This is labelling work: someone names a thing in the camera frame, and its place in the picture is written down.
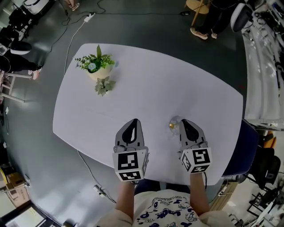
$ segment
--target blue chair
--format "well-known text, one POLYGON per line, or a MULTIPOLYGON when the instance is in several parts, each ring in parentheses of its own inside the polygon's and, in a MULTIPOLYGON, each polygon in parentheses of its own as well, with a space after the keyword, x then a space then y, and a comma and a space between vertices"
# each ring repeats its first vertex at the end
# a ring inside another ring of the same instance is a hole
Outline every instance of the blue chair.
POLYGON ((244 119, 241 122, 240 134, 231 160, 223 177, 247 173, 252 165, 258 146, 259 134, 244 119))

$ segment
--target gray floor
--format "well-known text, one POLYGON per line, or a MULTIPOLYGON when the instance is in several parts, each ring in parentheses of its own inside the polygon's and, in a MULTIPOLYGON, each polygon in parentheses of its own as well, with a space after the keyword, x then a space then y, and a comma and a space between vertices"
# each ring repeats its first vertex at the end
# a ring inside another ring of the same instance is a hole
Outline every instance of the gray floor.
MULTIPOLYGON (((104 0, 107 13, 179 13, 185 0, 104 0)), ((99 12, 96 1, 84 0, 75 12, 99 12)), ((81 15, 72 15, 72 21, 81 15)), ((67 65, 84 43, 115 43, 159 51, 196 65, 219 77, 246 97, 246 60, 240 34, 227 29, 217 40, 200 40, 189 28, 193 15, 95 15, 85 23, 73 40, 67 65)), ((63 79, 67 48, 82 20, 68 27, 66 33, 47 54, 51 44, 62 34, 66 19, 55 2, 50 11, 30 31, 27 41, 33 50, 29 60, 44 62, 40 78, 29 81, 17 78, 13 95, 25 103, 5 100, 9 106, 9 134, 2 129, 11 158, 31 179, 32 201, 59 222, 70 219, 80 226, 93 226, 99 216, 114 205, 99 197, 94 182, 77 152, 52 132, 52 119, 57 93, 63 79)), ((200 16, 197 24, 204 17, 200 16)), ((113 169, 84 156, 98 181, 116 199, 118 178, 113 169)), ((219 185, 208 188, 209 199, 219 185)))

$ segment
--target person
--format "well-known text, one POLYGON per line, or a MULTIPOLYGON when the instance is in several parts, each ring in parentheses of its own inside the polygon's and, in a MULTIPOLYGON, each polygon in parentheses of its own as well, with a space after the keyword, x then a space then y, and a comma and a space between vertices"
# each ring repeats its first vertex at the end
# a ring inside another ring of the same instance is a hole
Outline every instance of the person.
POLYGON ((233 227, 223 211, 209 211, 201 173, 190 175, 185 185, 143 179, 134 184, 121 182, 115 209, 102 217, 96 227, 233 227))
POLYGON ((201 27, 191 27, 190 31, 201 39, 211 37, 217 39, 218 34, 223 32, 231 20, 231 16, 240 0, 213 0, 209 13, 201 27))
POLYGON ((38 78, 42 66, 26 60, 21 55, 15 55, 8 50, 4 55, 0 55, 0 70, 4 72, 19 72, 28 70, 28 74, 33 74, 32 78, 38 78))
POLYGON ((75 4, 75 0, 65 0, 72 11, 75 11, 79 6, 80 3, 75 4))

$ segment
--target potted plant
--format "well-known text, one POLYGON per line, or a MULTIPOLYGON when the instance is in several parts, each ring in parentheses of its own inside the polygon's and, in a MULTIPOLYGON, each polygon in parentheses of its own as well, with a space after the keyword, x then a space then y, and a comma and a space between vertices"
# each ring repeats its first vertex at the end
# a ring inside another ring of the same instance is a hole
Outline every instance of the potted plant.
POLYGON ((81 69, 86 70, 87 74, 95 81, 98 78, 104 79, 107 77, 114 65, 114 61, 111 60, 111 55, 102 55, 101 48, 97 46, 97 56, 88 55, 82 58, 77 58, 75 61, 81 69))
POLYGON ((104 96, 108 93, 108 91, 113 90, 116 82, 112 80, 109 81, 109 79, 109 76, 105 77, 104 79, 98 78, 97 85, 95 86, 95 91, 98 94, 104 96))

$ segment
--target small succulent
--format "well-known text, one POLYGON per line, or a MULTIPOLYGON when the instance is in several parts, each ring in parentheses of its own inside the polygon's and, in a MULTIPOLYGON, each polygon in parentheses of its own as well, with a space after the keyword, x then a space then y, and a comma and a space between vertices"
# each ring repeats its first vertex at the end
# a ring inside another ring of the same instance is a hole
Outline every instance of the small succulent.
POLYGON ((102 96, 104 96, 107 91, 113 90, 116 82, 113 80, 109 81, 109 79, 110 79, 109 76, 105 77, 104 79, 98 78, 97 84, 95 86, 95 91, 98 94, 101 94, 102 96))
POLYGON ((115 62, 111 60, 111 55, 102 55, 101 48, 97 46, 97 56, 89 54, 82 58, 77 58, 75 61, 81 69, 87 70, 90 73, 98 71, 100 68, 106 68, 107 65, 114 65, 115 62))

